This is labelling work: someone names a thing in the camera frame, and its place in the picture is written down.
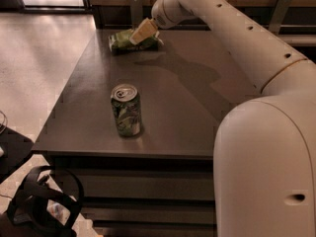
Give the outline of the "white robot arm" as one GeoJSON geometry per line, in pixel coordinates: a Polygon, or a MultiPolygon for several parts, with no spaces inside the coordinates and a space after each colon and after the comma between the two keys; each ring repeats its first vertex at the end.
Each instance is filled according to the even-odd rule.
{"type": "Polygon", "coordinates": [[[316,64],[227,0],[156,0],[151,17],[203,20],[261,92],[215,137],[217,236],[316,237],[316,64]]]}

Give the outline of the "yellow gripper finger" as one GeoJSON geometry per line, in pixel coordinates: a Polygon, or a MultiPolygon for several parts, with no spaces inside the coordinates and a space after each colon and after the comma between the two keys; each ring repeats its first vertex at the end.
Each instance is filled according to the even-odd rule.
{"type": "Polygon", "coordinates": [[[132,32],[129,41],[132,44],[139,44],[142,41],[154,36],[157,31],[158,27],[154,20],[146,18],[141,22],[138,28],[132,32]]]}

